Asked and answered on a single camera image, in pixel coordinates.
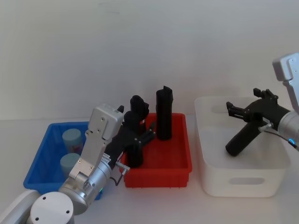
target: blue light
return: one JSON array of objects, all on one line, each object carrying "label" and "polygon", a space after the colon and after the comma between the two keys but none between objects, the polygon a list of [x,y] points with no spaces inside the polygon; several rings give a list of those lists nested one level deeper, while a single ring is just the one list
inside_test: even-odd
[{"label": "blue light", "polygon": [[295,145],[295,141],[293,139],[289,139],[289,142]]}]

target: red plastic bin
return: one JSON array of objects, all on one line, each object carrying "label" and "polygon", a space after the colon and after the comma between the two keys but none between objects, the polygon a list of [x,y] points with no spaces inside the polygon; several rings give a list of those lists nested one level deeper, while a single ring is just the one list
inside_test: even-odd
[{"label": "red plastic bin", "polygon": [[[156,121],[155,113],[146,118],[149,126]],[[126,164],[126,155],[121,159]],[[185,115],[172,114],[172,138],[155,138],[143,148],[143,164],[132,168],[124,177],[127,188],[186,187],[192,171]]]}]

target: black object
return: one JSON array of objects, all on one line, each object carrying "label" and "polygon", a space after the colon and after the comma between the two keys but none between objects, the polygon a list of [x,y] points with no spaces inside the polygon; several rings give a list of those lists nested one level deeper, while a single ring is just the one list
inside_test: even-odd
[{"label": "black object", "polygon": [[155,138],[155,133],[153,132],[155,123],[152,123],[149,129],[141,136],[131,130],[131,126],[126,126],[124,124],[120,127],[118,134],[112,138],[112,141],[105,149],[105,153],[111,160],[108,163],[111,169],[115,167],[115,163],[121,158],[123,153],[127,153],[129,167],[135,168],[142,165],[142,147]]},{"label": "black object", "polygon": [[289,110],[278,105],[278,96],[270,90],[261,91],[253,89],[253,94],[258,99],[249,104],[245,109],[235,107],[232,103],[227,102],[228,115],[231,117],[243,119],[248,124],[232,138],[225,146],[231,156],[237,156],[243,149],[260,134],[259,127],[267,123],[273,124],[273,129],[277,130],[282,117],[290,112]]},{"label": "black object", "polygon": [[131,111],[139,116],[139,134],[143,134],[146,130],[145,119],[149,114],[149,104],[145,103],[140,96],[133,96],[130,100]]},{"label": "black object", "polygon": [[121,106],[119,106],[119,108],[117,108],[117,110],[118,110],[119,112],[123,113],[124,110],[125,110],[125,107],[124,107],[123,105],[121,105]]},{"label": "black object", "polygon": [[140,130],[140,118],[138,114],[133,111],[126,112],[122,125],[138,135]]},{"label": "black object", "polygon": [[171,112],[173,95],[172,89],[164,86],[162,90],[156,92],[157,104],[157,137],[160,140],[171,139]]}]

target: blue plastic bin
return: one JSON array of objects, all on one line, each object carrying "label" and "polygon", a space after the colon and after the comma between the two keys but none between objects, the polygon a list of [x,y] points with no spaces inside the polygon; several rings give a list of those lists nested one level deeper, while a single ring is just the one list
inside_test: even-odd
[{"label": "blue plastic bin", "polygon": [[45,194],[51,191],[58,191],[61,187],[65,177],[60,168],[60,159],[67,154],[62,134],[70,128],[80,130],[83,144],[85,144],[85,131],[88,129],[88,122],[50,124],[24,180],[23,185],[25,188]]}]

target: black cable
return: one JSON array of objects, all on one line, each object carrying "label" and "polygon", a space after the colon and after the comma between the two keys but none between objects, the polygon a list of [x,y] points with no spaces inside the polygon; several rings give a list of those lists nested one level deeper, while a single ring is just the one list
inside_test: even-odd
[{"label": "black cable", "polygon": [[296,144],[294,144],[293,142],[291,142],[288,139],[284,138],[283,136],[281,136],[277,133],[274,133],[274,132],[269,132],[269,131],[264,131],[264,132],[269,133],[269,134],[273,134],[273,135],[276,135],[276,136],[282,138],[283,140],[287,141],[291,146],[293,146],[293,148],[295,148],[297,151],[299,151],[298,146]]},{"label": "black cable", "polygon": [[116,181],[116,179],[114,179],[113,177],[110,177],[110,179],[112,179],[114,181],[115,185],[118,186],[118,184],[121,182],[122,177],[123,177],[123,174],[120,176],[118,181]]}]

